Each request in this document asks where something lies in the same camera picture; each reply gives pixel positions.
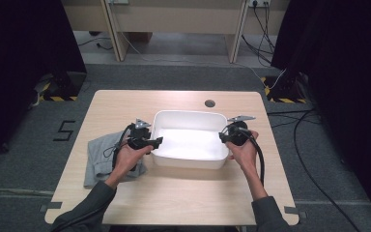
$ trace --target gray floor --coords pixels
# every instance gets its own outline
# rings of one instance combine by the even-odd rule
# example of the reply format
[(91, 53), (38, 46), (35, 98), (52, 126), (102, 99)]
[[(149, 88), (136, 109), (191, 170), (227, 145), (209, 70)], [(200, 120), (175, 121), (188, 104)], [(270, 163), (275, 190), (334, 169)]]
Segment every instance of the gray floor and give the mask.
[[(75, 35), (79, 44), (93, 39), (87, 32)], [(107, 35), (103, 33), (97, 36), (104, 37)], [(256, 45), (261, 40), (249, 39)], [(315, 106), (309, 99), (306, 104), (268, 102), (259, 77), (279, 71), (262, 66), (243, 43), (237, 61), (243, 66), (229, 64), (224, 38), (219, 35), (153, 34), (149, 43), (133, 44), (142, 55), (131, 48), (121, 63), (116, 62), (112, 50), (98, 48), (96, 43), (111, 46), (109, 40), (98, 39), (80, 47), (88, 75), (78, 100), (41, 101), (25, 115), (9, 143), (10, 151), (0, 154), (0, 231), (48, 230), (41, 206), (50, 202), (90, 100), (98, 89), (257, 91), (262, 94), (268, 112)], [(302, 113), (288, 115), (299, 118)], [(66, 127), (73, 131), (71, 139), (53, 141), (64, 136), (58, 129), (65, 120), (74, 121)], [(354, 231), (300, 164), (293, 140), (296, 120), (270, 116), (270, 122), (301, 214), (300, 224), (293, 226), (293, 230)], [(299, 125), (297, 141), (308, 171), (321, 188), (360, 231), (371, 231), (371, 203), (354, 173), (341, 162), (317, 112)], [(254, 227), (248, 227), (248, 231), (254, 231)]]

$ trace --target white plastic bin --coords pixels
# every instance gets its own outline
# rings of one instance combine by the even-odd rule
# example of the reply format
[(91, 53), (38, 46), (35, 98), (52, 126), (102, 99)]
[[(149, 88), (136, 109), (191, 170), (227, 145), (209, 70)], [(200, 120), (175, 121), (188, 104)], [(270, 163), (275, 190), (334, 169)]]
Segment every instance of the white plastic bin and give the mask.
[(152, 139), (163, 136), (158, 149), (152, 151), (160, 166), (185, 168), (221, 168), (228, 157), (228, 148), (218, 133), (227, 125), (222, 114), (163, 110), (156, 114)]

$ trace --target person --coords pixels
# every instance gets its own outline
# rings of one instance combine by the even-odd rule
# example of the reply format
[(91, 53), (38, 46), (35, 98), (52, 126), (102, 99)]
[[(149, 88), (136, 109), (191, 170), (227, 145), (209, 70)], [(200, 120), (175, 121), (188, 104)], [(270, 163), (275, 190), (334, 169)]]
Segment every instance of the person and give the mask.
[[(258, 137), (258, 132), (251, 131), (253, 137)], [(236, 146), (227, 142), (231, 150), (231, 160), (235, 160), (241, 167), (248, 182), (252, 195), (252, 209), (257, 223), (257, 231), (291, 231), (291, 227), (283, 219), (276, 202), (265, 191), (256, 168), (257, 151), (249, 142)], [(149, 154), (153, 146), (133, 150), (124, 144), (117, 156), (116, 165), (110, 176), (104, 182), (98, 182), (89, 192), (88, 196), (73, 210), (58, 216), (53, 222), (50, 231), (101, 231), (101, 222), (104, 212), (113, 200), (117, 186), (126, 174), (137, 164), (145, 154)]]

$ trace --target folded cloth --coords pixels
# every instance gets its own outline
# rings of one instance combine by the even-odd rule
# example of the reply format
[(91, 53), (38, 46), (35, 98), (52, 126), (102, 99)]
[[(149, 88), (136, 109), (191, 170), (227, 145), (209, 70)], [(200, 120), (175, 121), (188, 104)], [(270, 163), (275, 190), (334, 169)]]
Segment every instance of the folded cloth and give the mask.
[[(123, 132), (116, 132), (96, 138), (88, 143), (88, 156), (86, 165), (86, 174), (84, 179), (84, 187), (93, 187), (99, 181), (105, 181), (111, 171), (113, 162), (113, 153), (116, 144), (123, 136)], [(130, 171), (127, 178), (138, 177), (147, 168), (143, 164), (143, 160), (137, 162), (136, 168)]]

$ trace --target power outlet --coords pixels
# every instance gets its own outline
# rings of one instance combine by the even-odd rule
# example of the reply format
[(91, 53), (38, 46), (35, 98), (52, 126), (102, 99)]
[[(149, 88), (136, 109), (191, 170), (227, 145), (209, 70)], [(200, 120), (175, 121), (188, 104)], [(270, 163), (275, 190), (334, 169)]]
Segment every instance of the power outlet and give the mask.
[(253, 8), (254, 7), (254, 1), (257, 2), (257, 8), (265, 8), (269, 7), (271, 0), (249, 0), (248, 6)]

